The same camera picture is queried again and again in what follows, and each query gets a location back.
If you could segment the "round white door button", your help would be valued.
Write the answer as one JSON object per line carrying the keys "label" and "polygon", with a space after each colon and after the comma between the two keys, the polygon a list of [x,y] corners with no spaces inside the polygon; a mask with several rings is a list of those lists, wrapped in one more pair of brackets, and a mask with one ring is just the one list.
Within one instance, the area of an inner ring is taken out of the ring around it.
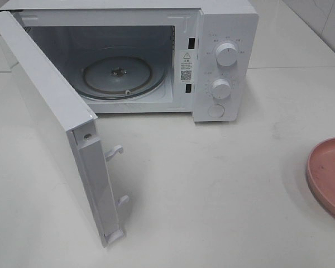
{"label": "round white door button", "polygon": [[220,104],[214,104],[208,108],[208,115],[213,118],[220,118],[224,115],[224,106]]}

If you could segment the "white timer knob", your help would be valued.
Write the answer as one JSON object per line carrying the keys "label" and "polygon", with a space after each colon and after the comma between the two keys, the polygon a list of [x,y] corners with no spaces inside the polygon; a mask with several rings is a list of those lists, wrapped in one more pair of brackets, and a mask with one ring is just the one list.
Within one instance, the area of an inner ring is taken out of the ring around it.
{"label": "white timer knob", "polygon": [[231,85],[228,80],[218,79],[211,85],[211,94],[215,99],[226,99],[231,94]]}

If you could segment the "white microwave door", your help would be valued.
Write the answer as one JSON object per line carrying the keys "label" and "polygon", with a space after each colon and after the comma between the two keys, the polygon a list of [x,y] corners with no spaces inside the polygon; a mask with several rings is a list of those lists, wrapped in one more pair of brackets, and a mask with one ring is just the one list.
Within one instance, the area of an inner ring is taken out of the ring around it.
{"label": "white microwave door", "polygon": [[10,12],[0,12],[0,46],[37,132],[51,152],[103,246],[123,237],[107,163],[123,153],[117,145],[102,149],[97,115]]}

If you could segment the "pink round plate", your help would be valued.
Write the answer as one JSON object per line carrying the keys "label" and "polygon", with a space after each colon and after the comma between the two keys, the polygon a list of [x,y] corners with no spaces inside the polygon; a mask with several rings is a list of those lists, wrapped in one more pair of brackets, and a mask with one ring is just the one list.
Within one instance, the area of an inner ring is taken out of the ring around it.
{"label": "pink round plate", "polygon": [[320,142],[311,150],[306,173],[315,199],[335,217],[335,137]]}

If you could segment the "glass microwave turntable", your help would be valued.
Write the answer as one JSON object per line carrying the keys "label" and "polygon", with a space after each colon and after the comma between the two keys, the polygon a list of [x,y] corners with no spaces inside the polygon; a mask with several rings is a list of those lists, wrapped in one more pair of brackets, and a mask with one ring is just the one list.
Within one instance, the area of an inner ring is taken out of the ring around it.
{"label": "glass microwave turntable", "polygon": [[165,77],[163,64],[135,56],[109,56],[71,70],[68,81],[85,97],[114,101],[149,93]]}

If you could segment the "white microwave oven body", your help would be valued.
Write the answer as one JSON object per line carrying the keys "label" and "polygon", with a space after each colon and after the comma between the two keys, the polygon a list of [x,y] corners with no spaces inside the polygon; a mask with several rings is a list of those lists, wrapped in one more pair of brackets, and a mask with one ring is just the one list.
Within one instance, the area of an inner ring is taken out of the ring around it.
{"label": "white microwave oven body", "polygon": [[[69,84],[71,70],[109,56],[165,65],[165,80],[138,97],[96,100],[73,88],[95,114],[189,112],[196,122],[238,115],[259,19],[248,1],[8,1],[3,11],[18,17]],[[238,47],[228,67],[215,55],[225,41]],[[231,85],[226,99],[212,97],[218,79]],[[208,115],[214,104],[224,106],[222,117]]]}

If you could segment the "upper white power knob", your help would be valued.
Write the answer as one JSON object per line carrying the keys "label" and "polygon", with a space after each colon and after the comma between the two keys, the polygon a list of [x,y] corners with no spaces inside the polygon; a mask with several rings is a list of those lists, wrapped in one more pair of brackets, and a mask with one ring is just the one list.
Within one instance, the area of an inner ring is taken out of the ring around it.
{"label": "upper white power knob", "polygon": [[215,55],[220,66],[231,66],[237,61],[238,47],[231,41],[225,41],[216,47]]}

